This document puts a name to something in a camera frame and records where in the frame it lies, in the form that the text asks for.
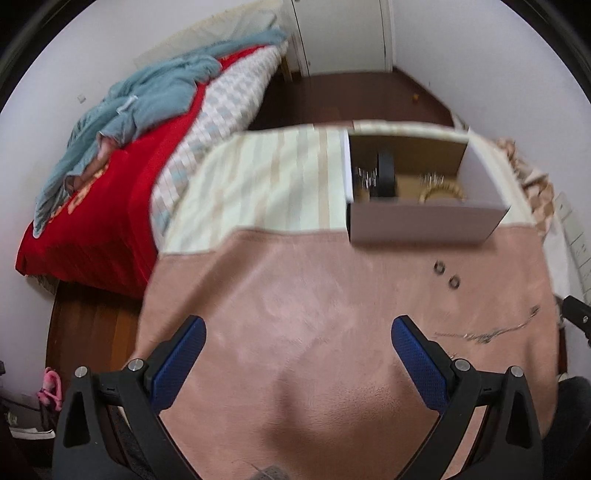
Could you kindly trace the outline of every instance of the white box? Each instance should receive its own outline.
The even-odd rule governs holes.
[[[485,160],[468,137],[344,132],[343,146],[351,243],[478,244],[488,238],[509,210]],[[378,152],[383,150],[394,156],[400,197],[356,201],[356,169],[373,170]],[[418,195],[404,195],[401,185],[407,192],[416,193],[418,178],[425,173],[457,180],[467,199],[430,199],[420,204]]]

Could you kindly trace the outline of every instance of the blue gripper pad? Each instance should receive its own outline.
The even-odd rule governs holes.
[[[423,343],[427,342],[412,320],[404,316],[395,318],[392,323],[392,345],[427,408],[443,414],[449,402],[446,379],[429,357],[421,341],[405,324],[405,321],[411,322],[418,335],[423,337],[421,339]]]
[[[161,367],[151,376],[151,385],[148,389],[150,404],[156,414],[172,406],[205,345],[205,339],[205,322],[200,317],[190,316],[173,338],[161,343],[158,348],[163,348],[160,351],[156,349],[150,356],[158,358],[158,354],[166,354],[165,359],[158,359]]]

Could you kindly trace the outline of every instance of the metal nut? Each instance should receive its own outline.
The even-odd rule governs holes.
[[[452,278],[449,279],[448,284],[450,288],[457,290],[460,287],[460,277],[454,275]]]
[[[468,360],[464,360],[463,358],[459,358],[453,364],[460,372],[467,372],[470,370],[470,362]]]
[[[518,367],[517,365],[513,365],[511,367],[511,375],[513,375],[514,377],[523,377],[523,370],[521,367]]]
[[[433,265],[433,271],[437,275],[443,275],[443,273],[445,272],[445,263],[443,263],[441,260],[437,260],[435,262],[435,265]]]
[[[132,372],[137,372],[141,370],[144,366],[144,361],[141,358],[134,358],[131,362],[127,364],[127,368],[129,368]]]
[[[84,377],[88,373],[88,369],[84,366],[76,368],[74,375],[78,378]]]

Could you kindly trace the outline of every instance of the white door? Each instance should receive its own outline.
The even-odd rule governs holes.
[[[293,0],[310,75],[383,72],[379,0]]]

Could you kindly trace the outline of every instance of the power strip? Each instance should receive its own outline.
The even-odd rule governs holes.
[[[591,304],[591,248],[587,247],[583,226],[563,192],[554,199],[554,207],[563,225],[564,236],[579,271],[584,301]]]

